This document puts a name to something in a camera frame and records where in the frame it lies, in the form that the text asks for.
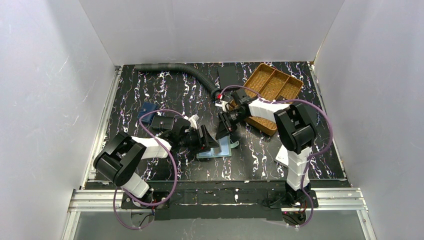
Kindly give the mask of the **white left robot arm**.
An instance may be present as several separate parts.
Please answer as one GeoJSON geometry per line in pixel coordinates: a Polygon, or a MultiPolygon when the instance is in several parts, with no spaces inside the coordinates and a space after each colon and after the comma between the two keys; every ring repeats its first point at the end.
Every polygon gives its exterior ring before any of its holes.
{"type": "Polygon", "coordinates": [[[95,157],[93,167],[117,187],[141,199],[150,190],[136,174],[141,160],[166,159],[176,147],[199,154],[219,146],[206,126],[198,125],[197,120],[197,115],[185,116],[172,118],[170,126],[154,126],[153,129],[161,132],[157,138],[141,138],[121,131],[95,157]]]}

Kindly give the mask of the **mint green snap card holder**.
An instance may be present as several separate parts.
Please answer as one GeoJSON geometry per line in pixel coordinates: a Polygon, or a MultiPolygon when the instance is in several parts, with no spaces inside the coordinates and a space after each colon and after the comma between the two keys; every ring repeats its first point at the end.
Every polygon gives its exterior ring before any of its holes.
{"type": "Polygon", "coordinates": [[[231,157],[232,149],[239,146],[239,141],[232,141],[229,136],[223,137],[218,141],[218,147],[211,148],[210,151],[201,152],[196,155],[197,159],[212,159],[231,157]]]}

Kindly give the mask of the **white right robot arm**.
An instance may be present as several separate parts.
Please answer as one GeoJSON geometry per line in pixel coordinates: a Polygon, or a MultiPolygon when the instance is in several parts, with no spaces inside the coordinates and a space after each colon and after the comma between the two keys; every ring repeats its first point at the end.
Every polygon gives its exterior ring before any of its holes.
{"type": "Polygon", "coordinates": [[[308,177],[309,154],[317,137],[317,130],[306,107],[317,107],[305,100],[292,99],[268,101],[257,93],[250,97],[245,87],[232,93],[235,108],[224,109],[218,114],[215,138],[226,137],[237,129],[237,124],[249,117],[263,118],[276,124],[282,146],[287,150],[288,174],[285,183],[284,202],[294,204],[312,201],[308,177]]]}

